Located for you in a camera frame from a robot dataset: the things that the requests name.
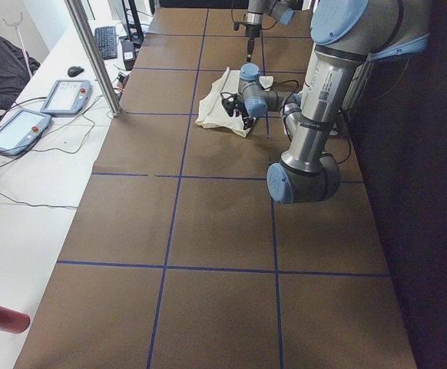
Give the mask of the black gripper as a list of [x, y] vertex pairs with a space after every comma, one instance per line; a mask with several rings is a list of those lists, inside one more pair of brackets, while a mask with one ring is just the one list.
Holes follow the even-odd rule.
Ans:
[[235, 102], [235, 115], [241, 117], [243, 129], [251, 129], [254, 126], [254, 117], [249, 116], [245, 104], [239, 100]]
[[247, 41], [247, 62], [252, 62], [252, 57], [253, 57], [253, 51], [255, 48], [255, 40], [256, 40], [256, 36], [251, 35], [248, 37], [248, 41]]

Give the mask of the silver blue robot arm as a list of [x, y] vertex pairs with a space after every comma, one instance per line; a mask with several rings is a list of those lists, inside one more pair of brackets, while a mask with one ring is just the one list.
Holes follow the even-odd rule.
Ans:
[[238, 101], [251, 118], [282, 115], [291, 143], [269, 166], [267, 187], [281, 204], [325, 201], [339, 188], [340, 171], [324, 146], [356, 69], [365, 62], [423, 52], [428, 44], [430, 1], [321, 1], [313, 13], [314, 43], [299, 94], [267, 91], [260, 69], [240, 69]]
[[251, 62], [255, 46], [255, 39], [260, 37], [263, 30], [263, 18], [270, 16], [281, 25], [291, 23], [296, 10], [301, 9], [303, 1], [297, 0], [250, 0], [247, 13], [242, 22], [235, 22], [234, 29], [240, 25], [245, 27], [247, 40], [246, 61]]

